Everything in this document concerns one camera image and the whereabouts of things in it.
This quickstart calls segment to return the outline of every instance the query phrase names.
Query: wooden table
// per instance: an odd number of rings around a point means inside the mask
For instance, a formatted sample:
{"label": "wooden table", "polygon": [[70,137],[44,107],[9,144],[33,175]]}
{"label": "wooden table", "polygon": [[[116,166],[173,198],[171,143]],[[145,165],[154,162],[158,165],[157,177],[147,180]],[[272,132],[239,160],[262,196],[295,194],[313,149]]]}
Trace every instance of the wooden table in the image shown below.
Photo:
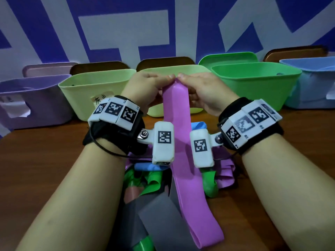
{"label": "wooden table", "polygon": [[[286,139],[321,169],[335,177],[335,111],[284,109]],[[160,118],[145,117],[147,128]],[[217,118],[204,111],[192,121],[217,132]],[[0,250],[12,251],[65,177],[83,149],[87,123],[71,121],[54,127],[17,130],[0,140]],[[239,188],[221,190],[208,199],[225,241],[207,250],[289,250],[248,178]]]}

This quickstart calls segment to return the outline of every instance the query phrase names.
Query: wall graphic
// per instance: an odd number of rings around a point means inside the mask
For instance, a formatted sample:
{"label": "wall graphic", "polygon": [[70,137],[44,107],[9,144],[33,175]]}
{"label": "wall graphic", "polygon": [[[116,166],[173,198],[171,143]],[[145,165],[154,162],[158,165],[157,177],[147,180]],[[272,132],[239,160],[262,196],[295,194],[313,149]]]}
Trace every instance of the wall graphic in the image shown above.
{"label": "wall graphic", "polygon": [[335,0],[0,0],[0,81],[39,63],[335,51],[334,11]]}

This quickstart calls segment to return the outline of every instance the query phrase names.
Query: pile of resistance bands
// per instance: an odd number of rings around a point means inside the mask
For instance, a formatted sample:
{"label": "pile of resistance bands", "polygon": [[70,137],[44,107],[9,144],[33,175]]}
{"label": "pile of resistance bands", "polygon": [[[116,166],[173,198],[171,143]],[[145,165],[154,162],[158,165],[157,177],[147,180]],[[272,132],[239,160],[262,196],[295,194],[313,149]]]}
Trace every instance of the pile of resistance bands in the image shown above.
{"label": "pile of resistance bands", "polygon": [[[192,123],[192,130],[201,128],[207,128],[204,122]],[[224,147],[213,147],[212,151],[215,159],[223,160],[212,168],[200,169],[204,192],[210,198],[221,188],[237,186],[230,153]],[[150,155],[152,147],[144,156]],[[107,250],[199,250],[182,217],[171,169],[144,162],[144,158],[138,160],[127,161],[123,201]]]}

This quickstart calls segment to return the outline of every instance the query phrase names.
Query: hand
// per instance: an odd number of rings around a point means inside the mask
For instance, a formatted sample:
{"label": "hand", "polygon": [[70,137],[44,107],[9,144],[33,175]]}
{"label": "hand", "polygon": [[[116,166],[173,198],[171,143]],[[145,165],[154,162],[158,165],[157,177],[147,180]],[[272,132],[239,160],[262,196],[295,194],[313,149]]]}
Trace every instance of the hand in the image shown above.
{"label": "hand", "polygon": [[127,97],[146,114],[149,107],[163,102],[162,88],[171,84],[175,75],[159,75],[148,72],[136,72],[123,89],[121,96]]}
{"label": "hand", "polygon": [[220,78],[213,73],[195,73],[177,77],[189,88],[190,107],[199,107],[207,113],[219,116],[237,96]]}

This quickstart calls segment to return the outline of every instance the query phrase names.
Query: green plastic basket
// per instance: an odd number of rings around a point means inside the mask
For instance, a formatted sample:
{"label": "green plastic basket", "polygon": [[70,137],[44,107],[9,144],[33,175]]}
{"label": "green plastic basket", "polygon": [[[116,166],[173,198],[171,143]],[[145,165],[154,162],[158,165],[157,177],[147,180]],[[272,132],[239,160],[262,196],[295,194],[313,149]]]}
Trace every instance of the green plastic basket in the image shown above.
{"label": "green plastic basket", "polygon": [[[207,69],[206,67],[200,66],[200,65],[180,65],[180,66],[171,66],[171,67],[159,67],[159,68],[144,69],[142,71],[159,73],[161,75],[170,75],[170,74],[178,75],[178,73],[184,73],[187,75],[191,75],[194,73],[210,72],[209,69]],[[191,108],[191,113],[199,113],[201,111],[202,111],[202,108]],[[163,104],[159,104],[159,105],[149,108],[148,115],[152,117],[164,116]]]}
{"label": "green plastic basket", "polygon": [[238,96],[264,99],[276,111],[290,95],[301,70],[281,63],[240,63],[212,68]]}
{"label": "green plastic basket", "polygon": [[238,52],[206,55],[199,61],[198,65],[202,65],[209,70],[212,70],[212,67],[217,65],[256,62],[258,62],[258,59],[253,52]]}
{"label": "green plastic basket", "polygon": [[58,86],[78,118],[87,121],[98,103],[92,99],[103,98],[104,94],[121,94],[134,73],[136,70],[132,69],[81,73],[69,77]]}

